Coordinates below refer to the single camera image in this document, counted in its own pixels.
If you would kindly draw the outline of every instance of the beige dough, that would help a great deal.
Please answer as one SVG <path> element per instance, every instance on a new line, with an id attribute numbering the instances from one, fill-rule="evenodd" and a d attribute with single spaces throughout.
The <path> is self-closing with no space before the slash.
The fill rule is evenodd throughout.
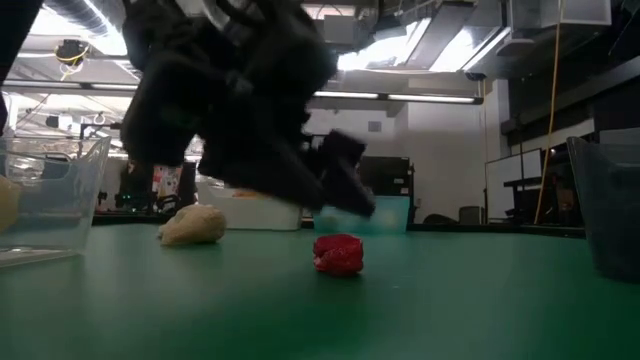
<path id="1" fill-rule="evenodd" d="M 18 220 L 20 185 L 0 176 L 0 233 Z"/>
<path id="2" fill-rule="evenodd" d="M 227 220 L 220 210 L 210 205 L 190 205 L 161 226 L 158 237 L 162 245 L 216 242 L 226 228 Z"/>

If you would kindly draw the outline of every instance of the red object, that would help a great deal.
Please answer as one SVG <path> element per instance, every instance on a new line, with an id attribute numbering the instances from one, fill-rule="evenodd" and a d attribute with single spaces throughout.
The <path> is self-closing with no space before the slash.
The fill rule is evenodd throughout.
<path id="1" fill-rule="evenodd" d="M 351 235 L 321 236 L 313 244 L 316 270 L 333 276 L 353 276 L 364 264 L 362 240 Z"/>

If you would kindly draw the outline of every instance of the green tabletop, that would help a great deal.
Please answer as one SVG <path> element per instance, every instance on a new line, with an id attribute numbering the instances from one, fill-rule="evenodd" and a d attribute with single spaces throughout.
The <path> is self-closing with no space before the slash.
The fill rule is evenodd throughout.
<path id="1" fill-rule="evenodd" d="M 334 279 L 313 232 L 156 231 L 98 227 L 84 257 L 0 269 L 0 359 L 640 358 L 640 287 L 598 277 L 584 240 L 364 237 L 362 276 Z"/>

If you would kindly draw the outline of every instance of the table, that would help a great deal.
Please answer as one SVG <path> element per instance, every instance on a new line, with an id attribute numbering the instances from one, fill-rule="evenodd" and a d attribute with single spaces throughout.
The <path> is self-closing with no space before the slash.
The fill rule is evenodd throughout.
<path id="1" fill-rule="evenodd" d="M 0 269 L 2 359 L 637 359 L 640 287 L 584 240 L 364 237 L 365 270 L 315 272 L 315 234 L 162 248 L 93 228 L 85 257 Z"/>

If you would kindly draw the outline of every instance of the plastic bin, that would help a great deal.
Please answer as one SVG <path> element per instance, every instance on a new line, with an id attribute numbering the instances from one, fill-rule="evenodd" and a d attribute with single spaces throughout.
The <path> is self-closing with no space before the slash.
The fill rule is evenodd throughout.
<path id="1" fill-rule="evenodd" d="M 404 196 L 376 196 L 370 219 L 326 206 L 313 216 L 318 233 L 401 234 L 407 231 L 410 201 Z"/>
<path id="2" fill-rule="evenodd" d="M 221 189 L 199 181 L 198 202 L 213 205 L 227 219 L 228 229 L 293 231 L 300 229 L 302 210 L 272 198 L 235 198 L 234 189 Z"/>
<path id="3" fill-rule="evenodd" d="M 567 144 L 596 269 L 640 282 L 640 146 Z"/>
<path id="4" fill-rule="evenodd" d="M 19 192 L 17 220 L 0 228 L 0 266 L 84 250 L 109 144 L 110 138 L 0 139 L 0 176 L 10 182 L 11 197 Z M 15 203 L 3 206 L 0 216 L 15 214 Z"/>

